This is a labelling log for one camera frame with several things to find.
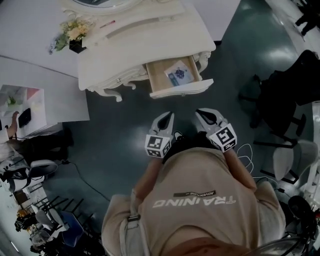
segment flower arrangement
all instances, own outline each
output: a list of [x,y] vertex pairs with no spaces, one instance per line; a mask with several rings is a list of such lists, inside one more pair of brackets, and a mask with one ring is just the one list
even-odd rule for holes
[[60,24],[60,33],[49,46],[49,54],[61,51],[70,41],[81,41],[90,29],[91,24],[85,20],[70,20]]
[[14,104],[17,103],[16,100],[15,100],[15,98],[14,98],[14,97],[11,97],[11,96],[9,96],[7,102],[8,102],[8,105],[14,105]]

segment dark gray floor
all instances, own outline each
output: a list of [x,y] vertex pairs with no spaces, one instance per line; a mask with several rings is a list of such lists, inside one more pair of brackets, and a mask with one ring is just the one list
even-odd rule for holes
[[[212,53],[204,79],[213,78],[214,84],[201,94],[152,99],[148,81],[137,83],[132,91],[120,87],[123,101],[87,92],[90,121],[66,124],[73,132],[74,147],[69,160],[76,163],[88,183],[107,197],[129,194],[144,172],[149,158],[144,151],[145,137],[155,117],[166,111],[176,116],[176,128],[192,135],[191,120],[195,109],[219,110],[231,123],[238,136],[238,145],[253,144],[254,138],[263,139],[269,129],[262,124],[258,129],[249,126],[252,106],[240,104],[238,93],[247,85],[252,93],[258,88],[252,76],[266,79],[274,70],[289,68],[298,55],[283,26],[263,0],[242,0],[223,38],[222,45]],[[313,139],[311,105],[297,109],[296,117],[307,115],[301,138]],[[289,129],[293,138],[296,127]],[[254,176],[268,161],[268,150],[253,146]],[[72,165],[61,165],[55,177],[44,184],[49,197],[84,198],[81,211],[94,213],[97,227],[101,227],[108,202],[83,183]]]

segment backpack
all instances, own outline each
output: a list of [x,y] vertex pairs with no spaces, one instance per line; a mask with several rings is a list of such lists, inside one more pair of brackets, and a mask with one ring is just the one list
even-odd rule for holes
[[121,256],[150,256],[145,228],[134,205],[135,201],[136,194],[132,190],[130,216],[121,222],[119,229]]

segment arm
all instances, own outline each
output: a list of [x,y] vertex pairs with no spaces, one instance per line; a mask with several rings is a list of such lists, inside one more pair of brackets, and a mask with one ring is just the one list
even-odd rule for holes
[[130,216],[130,196],[114,195],[102,224],[101,239],[108,255],[121,255],[120,226]]
[[13,113],[12,116],[12,122],[8,129],[6,129],[6,132],[8,133],[8,137],[11,138],[17,133],[18,124],[17,124],[17,115],[19,114],[18,111]]
[[159,171],[162,167],[162,159],[154,158],[148,164],[145,173],[134,187],[135,196],[143,201],[154,189]]
[[248,172],[243,163],[239,160],[236,152],[230,149],[223,153],[226,164],[229,167],[231,175],[242,185],[256,192],[257,185],[251,174]]

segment paper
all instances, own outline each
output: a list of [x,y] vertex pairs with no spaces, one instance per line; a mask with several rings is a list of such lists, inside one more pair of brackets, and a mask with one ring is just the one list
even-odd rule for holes
[[181,60],[164,71],[164,73],[170,79],[173,86],[186,85],[195,80],[190,69]]

